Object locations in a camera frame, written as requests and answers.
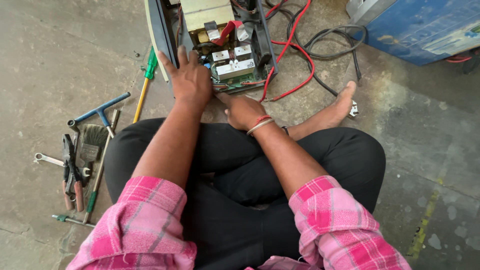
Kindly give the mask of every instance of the shirt sleeve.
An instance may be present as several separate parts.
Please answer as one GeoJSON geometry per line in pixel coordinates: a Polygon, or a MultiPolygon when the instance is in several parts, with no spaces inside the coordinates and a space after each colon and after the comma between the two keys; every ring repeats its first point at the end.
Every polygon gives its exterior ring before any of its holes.
{"type": "Polygon", "coordinates": [[[184,241],[185,191],[155,177],[130,179],[67,269],[193,269],[196,245],[184,241]]]}
{"type": "Polygon", "coordinates": [[[410,269],[384,240],[378,222],[335,178],[308,182],[288,204],[301,234],[300,254],[308,263],[326,270],[410,269]]]}

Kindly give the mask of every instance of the concrete floor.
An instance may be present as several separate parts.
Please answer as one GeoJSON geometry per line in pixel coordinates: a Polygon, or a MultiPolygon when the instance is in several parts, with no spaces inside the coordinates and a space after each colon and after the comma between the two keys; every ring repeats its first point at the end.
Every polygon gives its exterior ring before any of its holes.
{"type": "MultiPolygon", "coordinates": [[[[297,10],[303,3],[285,6],[297,10]]],[[[314,1],[298,26],[303,42],[346,22],[345,4],[314,1]]],[[[83,213],[65,210],[62,169],[32,158],[38,152],[59,158],[60,136],[70,132],[67,120],[126,91],[132,97],[115,106],[122,110],[117,130],[131,122],[143,83],[138,67],[150,47],[143,2],[0,0],[0,25],[0,269],[64,269],[90,229],[50,217],[81,219],[83,213]]],[[[286,25],[283,15],[274,17],[272,38],[284,40],[286,25]]],[[[333,37],[316,50],[335,51],[342,44],[333,37]]],[[[277,53],[281,49],[275,46],[277,53]]],[[[371,134],[385,148],[387,170],[374,215],[386,240],[403,255],[415,255],[407,257],[414,269],[476,269],[480,71],[465,76],[459,65],[444,61],[417,67],[368,46],[358,49],[358,58],[364,78],[354,98],[361,114],[342,125],[371,134]]],[[[316,61],[316,67],[333,88],[353,78],[351,55],[316,61]]],[[[292,51],[279,69],[268,97],[308,76],[305,61],[292,51]]],[[[248,94],[258,97],[261,90],[248,94]]],[[[296,124],[332,100],[310,82],[265,106],[281,122],[296,124]]],[[[154,80],[142,119],[166,116],[172,105],[165,82],[154,80]]],[[[223,122],[221,111],[213,100],[203,120],[223,122]]],[[[98,117],[87,122],[100,124],[98,117]]],[[[102,183],[93,222],[110,205],[102,183]]]]}

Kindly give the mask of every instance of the pliers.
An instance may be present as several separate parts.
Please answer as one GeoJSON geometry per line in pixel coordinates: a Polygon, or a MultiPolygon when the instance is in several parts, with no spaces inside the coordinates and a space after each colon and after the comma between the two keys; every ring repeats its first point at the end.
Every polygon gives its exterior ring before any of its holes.
{"type": "Polygon", "coordinates": [[[72,181],[75,189],[75,198],[77,201],[77,211],[84,210],[84,190],[82,186],[82,177],[78,172],[78,168],[75,165],[76,153],[73,147],[72,139],[69,134],[62,135],[62,158],[63,158],[63,182],[62,188],[65,198],[65,205],[67,210],[73,209],[73,202],[70,200],[70,195],[73,193],[70,191],[72,181]]]}

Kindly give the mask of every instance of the open-end wrench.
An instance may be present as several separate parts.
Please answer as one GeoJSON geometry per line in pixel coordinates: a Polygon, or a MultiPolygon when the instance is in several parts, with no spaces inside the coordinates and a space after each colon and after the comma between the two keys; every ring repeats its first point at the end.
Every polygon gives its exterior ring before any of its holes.
{"type": "MultiPolygon", "coordinates": [[[[53,164],[60,165],[62,167],[64,166],[64,163],[61,160],[56,160],[56,159],[51,158],[49,156],[46,156],[42,153],[36,153],[35,157],[33,159],[33,162],[38,163],[39,160],[48,161],[48,162],[51,162],[53,164]]],[[[83,177],[90,176],[90,174],[89,174],[90,169],[89,168],[78,168],[78,171],[83,177]]]]}

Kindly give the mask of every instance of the screwdriver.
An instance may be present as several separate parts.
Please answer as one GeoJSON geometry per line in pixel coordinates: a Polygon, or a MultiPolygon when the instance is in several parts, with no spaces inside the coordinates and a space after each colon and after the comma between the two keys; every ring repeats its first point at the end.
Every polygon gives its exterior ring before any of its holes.
{"type": "Polygon", "coordinates": [[[144,87],[142,89],[142,93],[140,94],[140,99],[138,100],[137,111],[135,112],[135,118],[133,119],[134,123],[138,121],[138,118],[140,116],[140,111],[142,110],[142,103],[144,102],[145,92],[147,91],[148,80],[153,79],[153,71],[155,70],[156,63],[157,63],[157,60],[156,60],[155,50],[153,49],[153,46],[152,46],[150,49],[150,55],[148,56],[148,67],[144,73],[144,77],[145,77],[144,87]]]}

